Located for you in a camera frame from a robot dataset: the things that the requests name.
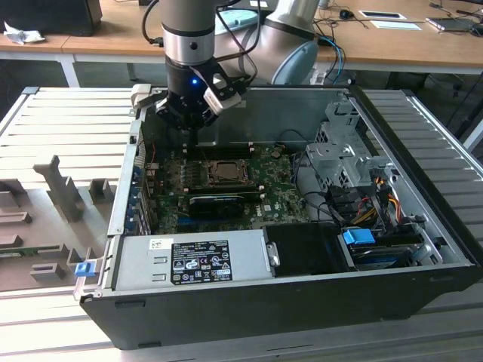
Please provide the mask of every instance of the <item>desk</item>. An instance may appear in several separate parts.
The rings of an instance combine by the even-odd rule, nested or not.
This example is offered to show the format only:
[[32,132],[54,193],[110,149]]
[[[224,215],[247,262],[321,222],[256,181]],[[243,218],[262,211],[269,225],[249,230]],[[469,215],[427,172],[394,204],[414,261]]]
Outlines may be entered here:
[[[446,13],[429,7],[425,0],[338,0],[340,7],[318,11],[316,18],[339,19],[340,9],[350,6],[357,19],[367,20],[359,10],[399,12],[408,20],[420,22],[427,17],[446,17]],[[456,10],[477,11],[478,5],[464,2],[443,2],[454,16]],[[429,23],[417,23],[421,31],[378,29],[365,21],[368,29],[358,21],[337,23],[334,29],[339,46],[346,52],[345,69],[391,72],[425,72],[479,74],[483,70],[483,39],[465,33],[439,33]],[[331,31],[321,26],[326,35]],[[321,50],[319,66],[334,61],[332,49]]]
[[[164,51],[149,45],[140,30],[145,8],[137,2],[118,3],[100,0],[103,19],[95,36],[79,38],[47,35],[48,41],[24,46],[0,38],[0,58],[13,60],[54,60],[60,62],[71,87],[78,87],[73,63],[163,63]],[[426,17],[445,17],[445,12],[428,6],[426,0],[338,0],[338,5],[350,6],[361,19],[358,10],[400,12],[412,21]],[[456,15],[456,9],[475,11],[478,5],[464,2],[444,2]],[[319,11],[317,17],[338,18],[340,9]],[[162,35],[160,13],[150,14],[147,24],[151,37]],[[422,31],[369,29],[356,21],[339,22],[335,28],[337,43],[346,52],[345,69],[393,72],[432,72],[479,74],[483,70],[483,39],[470,34],[438,34],[428,23],[418,23]],[[321,48],[318,68],[328,68],[334,61],[330,48]]]

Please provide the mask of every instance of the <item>robotic arm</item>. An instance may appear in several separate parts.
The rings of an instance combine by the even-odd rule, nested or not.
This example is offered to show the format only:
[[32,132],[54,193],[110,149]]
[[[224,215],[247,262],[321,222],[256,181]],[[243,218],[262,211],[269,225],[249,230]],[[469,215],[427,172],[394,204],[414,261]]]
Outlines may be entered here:
[[[159,2],[168,95],[156,103],[156,112],[172,127],[189,131],[194,142],[200,128],[240,102],[255,75],[272,84],[296,84],[315,62],[318,46],[312,20],[318,0],[280,0],[263,25],[256,18],[250,23],[232,13],[234,24],[246,26],[215,36],[217,9],[236,2]],[[241,16],[253,14],[247,11]]]

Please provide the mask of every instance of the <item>warning label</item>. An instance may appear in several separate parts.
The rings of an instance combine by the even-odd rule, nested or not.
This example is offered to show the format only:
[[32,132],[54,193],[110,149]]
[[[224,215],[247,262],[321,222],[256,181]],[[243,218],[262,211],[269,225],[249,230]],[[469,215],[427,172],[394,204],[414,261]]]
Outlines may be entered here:
[[171,260],[174,285],[232,280],[227,240],[173,244]]

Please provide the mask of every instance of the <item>blue latch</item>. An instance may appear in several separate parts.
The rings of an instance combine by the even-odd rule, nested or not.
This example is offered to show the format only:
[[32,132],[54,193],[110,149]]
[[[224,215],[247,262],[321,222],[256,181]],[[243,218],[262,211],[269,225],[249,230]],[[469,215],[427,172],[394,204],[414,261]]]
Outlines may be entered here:
[[375,244],[374,236],[369,229],[350,229],[342,234],[347,245]]
[[95,277],[96,262],[80,262],[75,266],[76,277]]

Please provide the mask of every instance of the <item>table leg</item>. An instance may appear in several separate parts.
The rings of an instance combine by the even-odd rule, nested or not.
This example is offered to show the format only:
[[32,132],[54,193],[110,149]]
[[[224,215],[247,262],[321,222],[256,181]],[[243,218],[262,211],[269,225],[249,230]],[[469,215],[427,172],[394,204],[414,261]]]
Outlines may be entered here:
[[134,64],[128,63],[127,65],[128,65],[129,80],[130,81],[136,81],[137,76],[136,76],[136,71],[134,70]]
[[63,69],[69,87],[80,87],[77,75],[74,69],[74,57],[71,54],[63,54],[57,60]]
[[481,142],[483,139],[483,119],[478,123],[478,126],[471,132],[466,141],[463,143],[468,151],[472,152],[473,149]]

